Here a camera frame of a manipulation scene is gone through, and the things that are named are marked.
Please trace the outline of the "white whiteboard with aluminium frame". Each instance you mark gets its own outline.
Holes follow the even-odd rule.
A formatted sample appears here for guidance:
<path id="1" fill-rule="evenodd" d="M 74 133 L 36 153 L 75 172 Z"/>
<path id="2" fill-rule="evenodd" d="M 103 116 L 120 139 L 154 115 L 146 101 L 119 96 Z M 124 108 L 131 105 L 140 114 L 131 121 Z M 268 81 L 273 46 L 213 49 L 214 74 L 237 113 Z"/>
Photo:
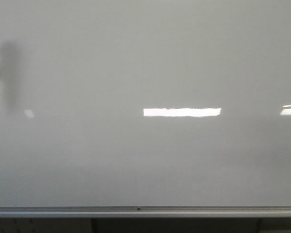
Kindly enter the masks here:
<path id="1" fill-rule="evenodd" d="M 291 0 L 0 0 L 0 217 L 291 217 Z"/>

